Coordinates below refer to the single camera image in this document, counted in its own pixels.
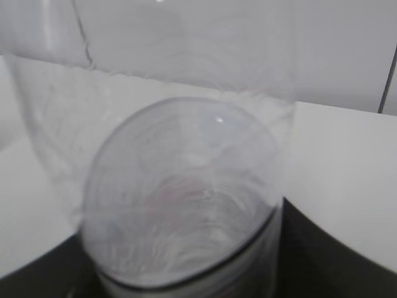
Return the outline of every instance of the transparent plastic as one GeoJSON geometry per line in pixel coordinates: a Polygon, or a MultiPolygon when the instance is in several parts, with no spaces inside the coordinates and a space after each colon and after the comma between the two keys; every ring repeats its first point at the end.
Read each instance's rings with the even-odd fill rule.
{"type": "Polygon", "coordinates": [[[271,296],[290,14],[287,0],[0,1],[33,146],[115,297],[271,296]],[[261,296],[236,282],[246,268],[261,296]],[[140,296],[153,289],[168,290],[140,296]]]}

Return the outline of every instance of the clear plastic bottle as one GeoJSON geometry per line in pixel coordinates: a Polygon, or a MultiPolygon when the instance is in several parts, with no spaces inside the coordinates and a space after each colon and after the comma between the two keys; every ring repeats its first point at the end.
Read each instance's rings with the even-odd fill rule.
{"type": "Polygon", "coordinates": [[[107,290],[271,297],[294,110],[289,2],[0,5],[32,143],[107,290]]]}

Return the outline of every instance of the white countertop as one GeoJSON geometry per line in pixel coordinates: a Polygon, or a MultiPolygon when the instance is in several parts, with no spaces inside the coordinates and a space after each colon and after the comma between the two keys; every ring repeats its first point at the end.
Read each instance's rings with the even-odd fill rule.
{"type": "MultiPolygon", "coordinates": [[[[299,102],[285,195],[355,251],[397,272],[397,117],[299,102]]],[[[25,135],[0,151],[0,277],[73,231],[25,135]]]]}

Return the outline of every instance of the dark surface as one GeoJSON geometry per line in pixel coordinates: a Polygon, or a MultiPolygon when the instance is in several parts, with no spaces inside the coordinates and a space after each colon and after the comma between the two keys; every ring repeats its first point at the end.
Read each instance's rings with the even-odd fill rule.
{"type": "MultiPolygon", "coordinates": [[[[0,280],[0,297],[107,298],[76,237],[0,280]]],[[[340,244],[286,201],[277,298],[297,297],[395,298],[397,275],[340,244]]]]}

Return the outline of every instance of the circular rim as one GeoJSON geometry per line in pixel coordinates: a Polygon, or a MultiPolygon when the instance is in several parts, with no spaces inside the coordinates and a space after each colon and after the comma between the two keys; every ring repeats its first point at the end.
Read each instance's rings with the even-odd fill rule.
{"type": "MultiPolygon", "coordinates": [[[[102,153],[104,151],[106,151],[107,147],[109,146],[109,144],[112,143],[112,140],[118,135],[119,131],[123,130],[125,128],[125,126],[129,125],[130,122],[133,121],[133,119],[135,119],[135,118],[141,116],[142,114],[147,113],[151,109],[157,108],[159,106],[163,106],[163,105],[169,104],[171,102],[185,102],[186,100],[194,101],[194,102],[208,102],[210,104],[220,104],[220,105],[231,106],[232,108],[238,110],[238,112],[242,113],[244,116],[255,121],[259,126],[261,126],[261,128],[265,132],[268,132],[268,136],[272,140],[275,150],[277,149],[277,147],[278,147],[277,141],[274,138],[274,136],[269,132],[269,129],[264,127],[262,125],[262,123],[260,123],[257,119],[255,119],[255,117],[253,115],[251,115],[250,113],[248,113],[246,110],[236,106],[235,104],[233,104],[231,102],[223,102],[223,101],[217,101],[216,99],[207,99],[207,98],[201,98],[201,97],[189,97],[189,96],[171,97],[171,98],[167,98],[167,99],[163,99],[161,101],[155,102],[154,104],[151,104],[149,106],[146,106],[146,107],[136,111],[134,114],[127,117],[120,125],[118,125],[112,131],[112,133],[109,135],[109,137],[107,137],[105,139],[103,144],[98,149],[97,153],[95,154],[95,157],[92,160],[92,163],[91,163],[88,173],[93,172],[98,160],[102,156],[102,153]]],[[[83,229],[83,226],[84,226],[84,210],[87,209],[87,205],[86,205],[87,202],[86,202],[85,198],[87,197],[87,194],[89,193],[90,188],[91,188],[91,182],[89,180],[89,175],[88,175],[86,178],[86,182],[84,183],[84,190],[83,190],[83,195],[84,195],[83,196],[83,198],[84,198],[83,204],[82,204],[82,210],[83,210],[82,218],[83,219],[82,219],[82,224],[80,225],[79,232],[78,232],[79,238],[80,238],[81,243],[83,244],[83,247],[85,247],[85,245],[84,245],[84,241],[83,241],[83,236],[81,235],[81,230],[83,229]]],[[[109,281],[112,281],[113,283],[119,285],[120,287],[130,289],[133,291],[147,291],[147,292],[159,292],[159,291],[165,291],[165,290],[169,290],[169,289],[176,289],[176,288],[182,287],[183,285],[187,285],[193,281],[201,279],[201,278],[205,277],[206,275],[209,275],[210,273],[217,271],[218,269],[220,269],[222,267],[225,267],[230,261],[236,259],[239,255],[241,255],[247,247],[249,247],[253,242],[255,242],[255,239],[261,234],[262,231],[265,230],[267,224],[270,222],[270,219],[272,219],[274,217],[274,214],[277,211],[278,206],[276,205],[273,207],[272,206],[269,206],[269,207],[273,210],[271,210],[268,217],[266,219],[264,219],[263,224],[259,225],[255,230],[253,230],[251,235],[248,235],[248,237],[246,238],[246,241],[241,241],[241,243],[238,243],[236,245],[235,249],[231,250],[229,253],[225,253],[225,255],[222,258],[220,258],[218,261],[214,262],[213,264],[210,264],[206,268],[203,268],[200,271],[193,273],[190,276],[187,276],[186,278],[182,278],[178,281],[165,282],[164,284],[160,284],[158,286],[128,285],[122,281],[119,281],[119,280],[116,280],[116,279],[110,277],[108,274],[106,274],[104,272],[104,270],[101,268],[101,266],[99,266],[95,262],[95,260],[93,258],[91,258],[89,253],[87,253],[87,255],[93,261],[96,268],[98,268],[98,272],[100,272],[101,275],[106,277],[109,281]]]]}

